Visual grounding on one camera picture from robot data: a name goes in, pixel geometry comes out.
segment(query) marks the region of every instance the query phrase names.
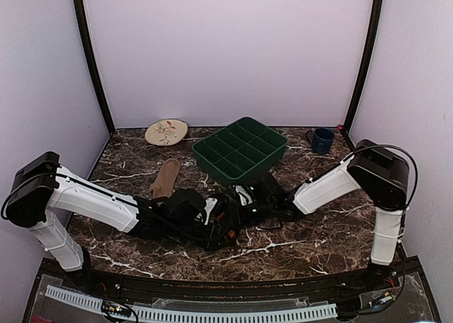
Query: plate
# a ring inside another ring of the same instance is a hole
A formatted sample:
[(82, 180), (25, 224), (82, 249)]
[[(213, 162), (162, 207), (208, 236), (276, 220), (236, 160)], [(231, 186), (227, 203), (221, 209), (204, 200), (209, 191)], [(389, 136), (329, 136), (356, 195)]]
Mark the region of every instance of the plate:
[(177, 119), (165, 119), (153, 123), (144, 134), (151, 145), (172, 146), (180, 142), (187, 134), (187, 123)]

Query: green compartment tray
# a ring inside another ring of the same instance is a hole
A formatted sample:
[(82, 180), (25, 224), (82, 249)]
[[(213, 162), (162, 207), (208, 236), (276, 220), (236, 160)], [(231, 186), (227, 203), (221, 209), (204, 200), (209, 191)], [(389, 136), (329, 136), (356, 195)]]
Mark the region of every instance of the green compartment tray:
[(237, 120), (193, 145), (198, 166), (228, 186), (269, 169), (285, 153), (287, 138), (252, 118)]

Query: mug handle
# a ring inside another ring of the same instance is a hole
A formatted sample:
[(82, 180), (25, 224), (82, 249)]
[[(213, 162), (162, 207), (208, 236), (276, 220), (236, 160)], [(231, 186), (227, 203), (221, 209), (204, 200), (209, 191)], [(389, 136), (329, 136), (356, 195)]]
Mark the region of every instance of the mug handle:
[(305, 133), (305, 139), (311, 144), (312, 140), (310, 140), (310, 138), (309, 138), (309, 133), (312, 133), (314, 135), (314, 131), (307, 130), (307, 132)]

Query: mug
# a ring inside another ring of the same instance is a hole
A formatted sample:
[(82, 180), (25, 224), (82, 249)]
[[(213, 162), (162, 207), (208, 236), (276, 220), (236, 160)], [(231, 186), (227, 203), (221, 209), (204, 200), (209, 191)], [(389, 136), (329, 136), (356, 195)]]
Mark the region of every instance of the mug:
[[(309, 138), (310, 133), (313, 133), (312, 140)], [(335, 133), (324, 127), (307, 130), (305, 133), (306, 140), (311, 144), (313, 152), (317, 154), (327, 154), (332, 147), (334, 137)]]

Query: marble tabletop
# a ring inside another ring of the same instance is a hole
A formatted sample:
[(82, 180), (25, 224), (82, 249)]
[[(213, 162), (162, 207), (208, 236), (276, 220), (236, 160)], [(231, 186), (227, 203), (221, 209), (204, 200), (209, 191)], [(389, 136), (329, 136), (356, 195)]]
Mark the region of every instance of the marble tabletop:
[[(308, 128), (275, 128), (289, 140), (281, 161), (271, 169), (292, 190), (307, 177), (323, 173), (350, 152), (340, 133), (325, 156), (314, 154)], [(171, 147), (144, 139), (145, 129), (118, 130), (105, 148), (91, 181), (110, 190), (149, 198), (149, 187), (168, 158), (181, 162), (177, 188), (203, 196), (222, 187), (197, 167), (192, 146), (217, 128), (190, 128)], [(236, 246), (216, 252), (168, 239), (145, 241), (87, 217), (74, 215), (69, 233), (85, 246), (94, 268), (133, 276), (182, 281), (271, 281), (327, 275), (366, 268), (373, 242), (374, 208), (362, 191), (353, 191), (277, 231), (243, 229)]]

